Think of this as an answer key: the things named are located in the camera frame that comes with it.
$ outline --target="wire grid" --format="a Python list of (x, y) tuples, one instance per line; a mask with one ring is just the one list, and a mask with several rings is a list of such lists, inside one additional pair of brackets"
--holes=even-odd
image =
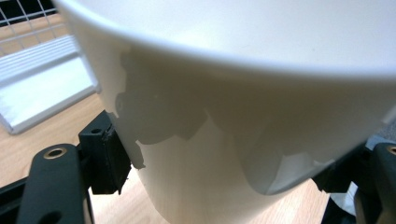
[[(59, 15), (53, 14), (56, 12), (55, 8), (44, 9), (41, 0), (36, 0), (40, 11), (26, 13), (20, 0), (13, 1), (18, 3), (22, 16), (7, 18), (6, 13), (0, 6), (0, 14), (4, 18), (0, 20), (0, 24), (5, 23), (7, 25), (6, 27), (0, 27), (0, 57), (30, 48), (68, 33), (67, 26), (60, 19)], [(40, 20), (39, 26), (36, 25), (37, 20)]]

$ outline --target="wooden table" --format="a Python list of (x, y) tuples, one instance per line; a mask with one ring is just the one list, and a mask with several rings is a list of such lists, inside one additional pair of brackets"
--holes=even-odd
[[(78, 133), (98, 115), (103, 106), (92, 95), (65, 111), (19, 135), (0, 130), (0, 187), (28, 175), (31, 159), (46, 147), (78, 143)], [(262, 212), (251, 223), (320, 223), (328, 195), (319, 192), (311, 181)], [(122, 194), (93, 195), (96, 223), (167, 223), (155, 210), (136, 171), (123, 187)]]

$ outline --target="white bowl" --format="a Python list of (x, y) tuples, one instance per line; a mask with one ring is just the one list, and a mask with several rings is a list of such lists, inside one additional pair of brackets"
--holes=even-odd
[(56, 4), (172, 223), (248, 221), (396, 114), (395, 1)]

